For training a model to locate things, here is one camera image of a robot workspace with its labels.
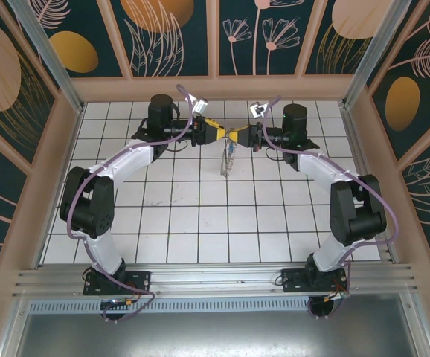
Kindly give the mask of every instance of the white tile floor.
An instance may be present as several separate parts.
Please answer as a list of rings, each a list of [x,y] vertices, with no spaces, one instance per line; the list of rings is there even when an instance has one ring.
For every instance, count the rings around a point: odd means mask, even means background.
[[[204,115],[226,128],[248,118],[253,101],[213,101]],[[281,126],[283,101],[273,108]],[[355,170],[336,102],[295,101],[308,108],[308,133],[341,166]],[[147,116],[148,102],[89,103],[70,167],[88,167],[118,151]],[[180,104],[182,117],[187,108]],[[180,149],[184,143],[171,146]],[[271,151],[238,146],[226,179],[220,164],[223,142],[166,151],[135,173],[116,193],[115,245],[128,263],[303,262],[329,234],[329,194]],[[78,242],[54,217],[42,263],[88,263]],[[354,260],[379,260],[375,247]]]

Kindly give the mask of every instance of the purple cable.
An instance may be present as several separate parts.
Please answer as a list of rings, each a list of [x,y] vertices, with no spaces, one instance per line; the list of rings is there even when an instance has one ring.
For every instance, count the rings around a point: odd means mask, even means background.
[[[83,193],[85,187],[88,185],[88,183],[101,171],[104,171],[105,169],[107,169],[107,167],[114,161],[116,161],[118,158],[120,158],[122,155],[126,154],[129,151],[132,151],[134,149],[137,149],[139,147],[153,147],[155,145],[165,145],[165,144],[170,144],[173,143],[174,141],[177,141],[178,139],[182,138],[184,136],[184,134],[188,131],[190,125],[192,124],[192,102],[190,101],[190,95],[188,94],[187,90],[181,86],[180,84],[177,85],[177,90],[179,91],[180,94],[182,94],[188,102],[188,112],[189,112],[189,118],[187,120],[187,125],[185,125],[184,130],[182,130],[182,132],[177,135],[174,138],[171,138],[169,140],[166,141],[156,141],[156,142],[152,142],[152,143],[140,143],[140,144],[134,144],[131,147],[127,147],[126,149],[122,150],[121,152],[119,152],[118,154],[116,154],[113,158],[109,159],[102,167],[99,167],[98,169],[96,169],[93,173],[91,173],[81,184],[80,188],[78,188],[78,191],[76,192],[76,194],[74,195],[74,199],[73,202],[71,203],[71,206],[69,208],[69,212],[68,212],[68,218],[66,220],[66,233],[68,233],[69,237],[72,239],[81,239],[84,241],[84,248],[86,250],[86,253],[89,256],[89,259],[91,259],[92,263],[94,264],[94,266],[110,281],[112,281],[114,284],[119,285],[122,288],[125,288],[127,290],[130,290],[131,292],[136,292],[139,293],[141,295],[150,295],[151,298],[144,303],[139,309],[135,310],[134,312],[131,312],[130,314],[125,314],[122,318],[119,318],[117,320],[109,320],[106,317],[106,311],[103,311],[103,317],[105,318],[106,322],[112,321],[114,324],[117,324],[118,321],[122,322],[125,320],[128,320],[134,316],[136,316],[141,310],[145,309],[147,305],[149,305],[150,303],[152,303],[155,299],[155,294],[153,292],[149,292],[146,290],[142,290],[142,289],[137,289],[137,288],[133,288],[132,286],[126,285],[124,283],[121,283],[120,281],[117,281],[115,278],[113,278],[107,271],[105,271],[101,265],[99,264],[99,262],[96,261],[96,259],[94,258],[92,252],[89,250],[88,244],[86,243],[86,238],[82,237],[82,236],[77,236],[74,235],[73,232],[71,231],[71,221],[73,220],[73,214],[74,214],[74,209],[76,208],[76,204],[78,202],[78,199],[80,198],[81,194]]]
[[[328,164],[330,164],[336,170],[338,170],[341,174],[346,175],[346,177],[348,177],[349,179],[355,181],[355,183],[361,185],[362,188],[364,188],[365,190],[367,190],[370,193],[372,193],[372,196],[374,196],[382,204],[382,206],[384,206],[384,208],[386,209],[386,211],[391,215],[392,221],[394,221],[395,232],[394,232],[394,234],[392,235],[391,238],[387,239],[384,242],[377,242],[377,241],[373,241],[373,242],[360,242],[358,245],[355,245],[354,247],[352,247],[351,249],[349,249],[341,257],[341,259],[339,259],[338,263],[342,264],[347,259],[347,257],[349,257],[352,254],[352,252],[355,251],[358,247],[362,247],[364,245],[382,245],[382,244],[392,243],[399,236],[399,233],[400,233],[399,221],[397,219],[396,214],[394,213],[394,210],[392,210],[391,206],[389,206],[388,203],[373,188],[371,188],[368,185],[366,185],[364,182],[362,182],[361,180],[359,180],[353,174],[349,173],[347,170],[345,170],[341,166],[337,165],[336,162],[332,161],[330,158],[327,158],[324,155],[321,155],[321,154],[318,154],[318,153],[314,153],[314,152],[309,152],[309,151],[287,150],[287,149],[284,149],[282,147],[277,147],[276,145],[274,145],[272,143],[272,141],[269,139],[268,133],[266,132],[266,122],[267,122],[266,118],[267,118],[269,110],[273,107],[273,105],[275,105],[277,102],[279,102],[280,99],[281,99],[281,97],[278,96],[275,99],[271,100],[269,102],[268,106],[266,107],[265,112],[263,113],[263,134],[265,135],[265,140],[268,143],[268,145],[270,147],[272,147],[273,149],[281,151],[281,152],[286,152],[286,153],[289,153],[289,154],[296,154],[296,155],[310,155],[310,156],[315,156],[317,158],[320,158],[323,161],[326,161]]]

